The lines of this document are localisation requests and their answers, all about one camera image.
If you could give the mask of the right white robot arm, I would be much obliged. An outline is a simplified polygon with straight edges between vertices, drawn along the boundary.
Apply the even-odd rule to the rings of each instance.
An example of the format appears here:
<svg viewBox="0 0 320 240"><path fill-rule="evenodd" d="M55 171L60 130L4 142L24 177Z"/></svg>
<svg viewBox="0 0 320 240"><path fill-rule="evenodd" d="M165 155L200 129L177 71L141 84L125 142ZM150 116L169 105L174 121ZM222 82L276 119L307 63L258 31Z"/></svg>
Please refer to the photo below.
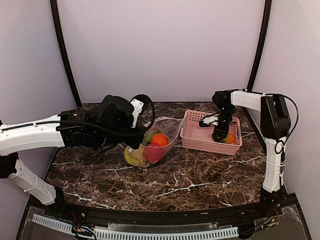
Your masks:
<svg viewBox="0 0 320 240"><path fill-rule="evenodd" d="M215 92L212 101L220 110L212 133L213 140L218 143L227 138L235 107L260 113L260 132L266 145L266 169L262 188L269 193L279 191L283 185L286 140L291 128L285 97L281 94L223 90Z"/></svg>

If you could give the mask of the clear zip top bag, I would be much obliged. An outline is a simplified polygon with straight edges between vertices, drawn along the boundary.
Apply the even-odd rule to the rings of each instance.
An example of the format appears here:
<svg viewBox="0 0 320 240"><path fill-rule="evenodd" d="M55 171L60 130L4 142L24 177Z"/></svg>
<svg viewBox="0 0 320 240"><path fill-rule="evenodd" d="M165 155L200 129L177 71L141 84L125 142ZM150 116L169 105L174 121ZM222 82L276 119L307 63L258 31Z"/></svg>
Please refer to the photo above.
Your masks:
<svg viewBox="0 0 320 240"><path fill-rule="evenodd" d="M135 167L147 168L159 162L176 144L184 118L161 116L144 135L138 149L129 146L123 151L124 160Z"/></svg>

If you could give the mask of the orange toy fruit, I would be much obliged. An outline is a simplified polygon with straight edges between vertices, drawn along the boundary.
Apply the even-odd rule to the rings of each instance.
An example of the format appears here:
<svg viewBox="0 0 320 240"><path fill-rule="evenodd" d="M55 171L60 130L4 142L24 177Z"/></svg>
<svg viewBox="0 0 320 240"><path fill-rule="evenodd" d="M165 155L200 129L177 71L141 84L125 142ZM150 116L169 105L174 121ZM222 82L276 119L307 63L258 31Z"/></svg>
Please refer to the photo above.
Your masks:
<svg viewBox="0 0 320 240"><path fill-rule="evenodd" d="M163 133L156 133L152 139L151 139L151 144L156 144L159 147L163 147L169 144L169 139L166 135Z"/></svg>

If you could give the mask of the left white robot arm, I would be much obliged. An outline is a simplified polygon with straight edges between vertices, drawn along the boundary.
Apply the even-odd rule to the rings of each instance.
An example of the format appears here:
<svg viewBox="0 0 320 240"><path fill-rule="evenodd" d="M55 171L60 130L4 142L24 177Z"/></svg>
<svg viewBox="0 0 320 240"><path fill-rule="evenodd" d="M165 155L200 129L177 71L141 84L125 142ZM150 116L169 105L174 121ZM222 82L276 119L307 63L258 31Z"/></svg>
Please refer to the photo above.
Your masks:
<svg viewBox="0 0 320 240"><path fill-rule="evenodd" d="M49 118L0 125L0 177L12 181L38 199L60 218L67 218L70 206L64 202L64 193L46 183L26 167L20 151L39 148L105 148L125 143L137 149L147 128L137 123L139 113L113 113L108 120L83 110L63 111Z"/></svg>

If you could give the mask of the yellow toy banana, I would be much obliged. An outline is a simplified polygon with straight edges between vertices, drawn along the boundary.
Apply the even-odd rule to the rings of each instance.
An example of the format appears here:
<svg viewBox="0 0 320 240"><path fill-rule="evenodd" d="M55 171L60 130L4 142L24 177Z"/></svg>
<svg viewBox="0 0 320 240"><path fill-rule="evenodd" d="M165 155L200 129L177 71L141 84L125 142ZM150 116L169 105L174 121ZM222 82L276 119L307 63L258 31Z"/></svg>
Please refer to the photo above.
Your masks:
<svg viewBox="0 0 320 240"><path fill-rule="evenodd" d="M144 148L133 149L127 146L123 152L124 160L135 167L147 168L150 163L144 157Z"/></svg>

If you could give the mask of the red toy apple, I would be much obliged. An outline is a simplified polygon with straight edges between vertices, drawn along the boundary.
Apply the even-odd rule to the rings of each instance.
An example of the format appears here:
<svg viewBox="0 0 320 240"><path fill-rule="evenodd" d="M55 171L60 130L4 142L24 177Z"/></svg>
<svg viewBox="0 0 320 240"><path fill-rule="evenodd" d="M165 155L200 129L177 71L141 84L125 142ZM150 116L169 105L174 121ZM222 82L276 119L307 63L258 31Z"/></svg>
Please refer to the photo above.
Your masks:
<svg viewBox="0 0 320 240"><path fill-rule="evenodd" d="M143 152L144 158L150 163L157 163L164 155L164 150L156 143L149 144Z"/></svg>

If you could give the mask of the green orange toy mango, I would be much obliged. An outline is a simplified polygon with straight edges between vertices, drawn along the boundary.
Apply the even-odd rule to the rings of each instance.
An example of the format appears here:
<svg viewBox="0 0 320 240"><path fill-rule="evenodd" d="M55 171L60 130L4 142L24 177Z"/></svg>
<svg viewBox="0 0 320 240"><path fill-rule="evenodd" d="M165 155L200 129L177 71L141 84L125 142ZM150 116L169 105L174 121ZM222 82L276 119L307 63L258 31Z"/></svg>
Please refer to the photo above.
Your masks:
<svg viewBox="0 0 320 240"><path fill-rule="evenodd" d="M228 133L225 138L212 134L212 139L217 143L224 143L224 144L233 144L236 141L235 136L231 133Z"/></svg>

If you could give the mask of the green toy vegetable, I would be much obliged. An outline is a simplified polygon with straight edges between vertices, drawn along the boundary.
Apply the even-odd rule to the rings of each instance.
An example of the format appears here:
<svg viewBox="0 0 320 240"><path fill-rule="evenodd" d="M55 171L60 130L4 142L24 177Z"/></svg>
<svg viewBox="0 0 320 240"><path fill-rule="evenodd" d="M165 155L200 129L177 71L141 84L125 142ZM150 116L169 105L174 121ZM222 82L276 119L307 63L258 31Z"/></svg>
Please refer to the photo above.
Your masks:
<svg viewBox="0 0 320 240"><path fill-rule="evenodd" d="M153 136L156 134L156 132L153 132L153 133L151 133L148 137L147 137L147 141L146 141L146 144L148 145L150 142L151 142L151 140L152 140L152 138L153 138Z"/></svg>

